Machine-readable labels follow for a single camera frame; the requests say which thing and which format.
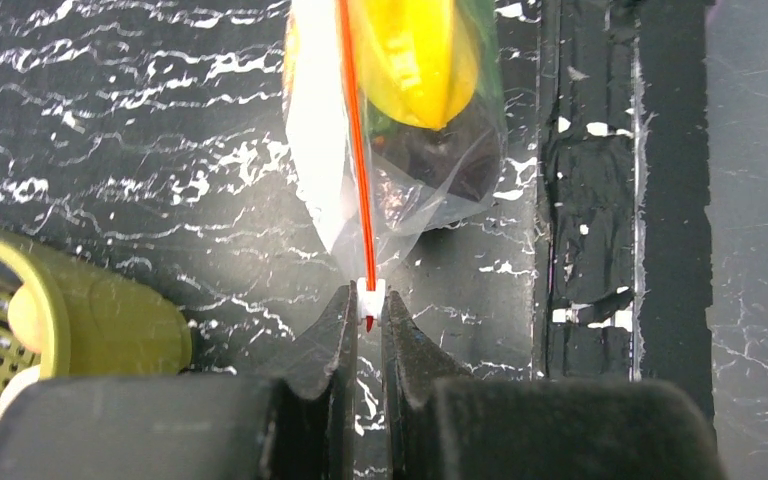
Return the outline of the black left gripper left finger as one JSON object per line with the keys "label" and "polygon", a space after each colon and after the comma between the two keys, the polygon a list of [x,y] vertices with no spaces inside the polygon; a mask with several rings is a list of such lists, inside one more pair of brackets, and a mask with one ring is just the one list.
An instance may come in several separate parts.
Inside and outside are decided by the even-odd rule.
{"label": "black left gripper left finger", "polygon": [[254,372],[38,382],[0,421],[0,479],[349,479],[358,292]]}

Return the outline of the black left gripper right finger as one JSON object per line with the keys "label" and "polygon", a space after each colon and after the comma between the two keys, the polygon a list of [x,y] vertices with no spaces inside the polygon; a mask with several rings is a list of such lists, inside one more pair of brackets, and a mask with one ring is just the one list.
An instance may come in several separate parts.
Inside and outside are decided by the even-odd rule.
{"label": "black left gripper right finger", "polygon": [[390,468],[396,479],[723,479],[701,412],[662,381],[476,377],[383,303]]}

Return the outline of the dark brown plum toy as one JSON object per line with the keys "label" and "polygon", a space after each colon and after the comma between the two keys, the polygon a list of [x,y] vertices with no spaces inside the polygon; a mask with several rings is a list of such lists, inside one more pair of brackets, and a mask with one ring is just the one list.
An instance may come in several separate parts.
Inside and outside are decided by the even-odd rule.
{"label": "dark brown plum toy", "polygon": [[500,173],[501,147],[497,132],[482,125],[433,131],[399,126],[393,133],[377,135],[373,152],[431,188],[447,179],[449,193],[479,202],[488,195]]}

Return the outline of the clear zip bag orange zipper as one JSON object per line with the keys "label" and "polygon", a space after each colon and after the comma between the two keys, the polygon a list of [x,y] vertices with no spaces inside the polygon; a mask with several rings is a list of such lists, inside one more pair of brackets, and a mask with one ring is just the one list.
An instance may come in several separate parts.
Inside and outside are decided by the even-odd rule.
{"label": "clear zip bag orange zipper", "polygon": [[419,237],[485,210],[498,183],[495,5],[295,1],[282,90],[298,197],[372,326]]}

